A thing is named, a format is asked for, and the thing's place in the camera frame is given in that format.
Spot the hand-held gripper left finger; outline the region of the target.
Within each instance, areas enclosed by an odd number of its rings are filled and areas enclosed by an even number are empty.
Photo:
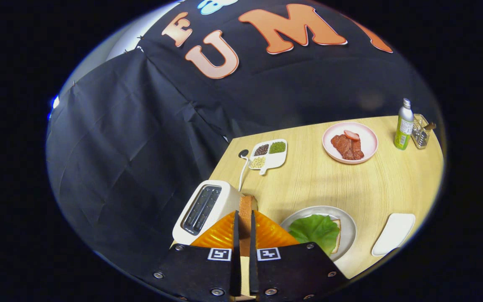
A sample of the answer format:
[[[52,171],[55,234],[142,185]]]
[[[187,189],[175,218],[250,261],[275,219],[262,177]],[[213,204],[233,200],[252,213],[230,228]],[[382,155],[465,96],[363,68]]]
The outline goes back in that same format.
[[[239,212],[213,226],[226,231],[227,247],[174,244],[146,283],[186,302],[234,302],[241,295]]]

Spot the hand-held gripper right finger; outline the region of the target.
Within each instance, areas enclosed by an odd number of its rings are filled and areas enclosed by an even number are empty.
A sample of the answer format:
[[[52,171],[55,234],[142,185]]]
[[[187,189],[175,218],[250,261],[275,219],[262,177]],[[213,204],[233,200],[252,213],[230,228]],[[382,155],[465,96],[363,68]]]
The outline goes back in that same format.
[[[249,256],[249,292],[257,302],[312,302],[349,285],[349,279],[315,242],[263,248],[257,241],[270,227],[253,210]]]

